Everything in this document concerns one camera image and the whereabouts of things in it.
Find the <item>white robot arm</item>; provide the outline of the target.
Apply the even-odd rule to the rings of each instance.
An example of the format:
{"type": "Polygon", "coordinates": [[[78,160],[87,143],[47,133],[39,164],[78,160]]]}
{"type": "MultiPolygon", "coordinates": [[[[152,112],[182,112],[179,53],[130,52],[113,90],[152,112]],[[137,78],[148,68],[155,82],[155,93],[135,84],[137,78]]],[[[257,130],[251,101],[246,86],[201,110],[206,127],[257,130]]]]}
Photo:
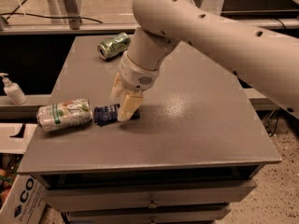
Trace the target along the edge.
{"type": "Polygon", "coordinates": [[[139,26],[120,61],[111,95],[121,99],[119,120],[128,120],[153,86],[160,65],[180,42],[299,118],[299,41],[206,12],[193,0],[133,0],[139,26]]]}

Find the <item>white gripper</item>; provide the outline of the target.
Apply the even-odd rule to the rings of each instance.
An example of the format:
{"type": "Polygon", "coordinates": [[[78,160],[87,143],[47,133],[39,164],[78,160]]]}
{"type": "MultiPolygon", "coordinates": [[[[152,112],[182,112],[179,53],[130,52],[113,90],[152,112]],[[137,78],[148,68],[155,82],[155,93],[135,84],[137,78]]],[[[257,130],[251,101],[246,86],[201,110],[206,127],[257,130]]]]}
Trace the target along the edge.
{"type": "Polygon", "coordinates": [[[158,76],[158,70],[140,68],[129,59],[126,51],[122,54],[119,73],[114,78],[110,94],[112,100],[121,97],[118,121],[126,121],[132,117],[144,101],[143,93],[138,91],[150,89],[158,76]]]}

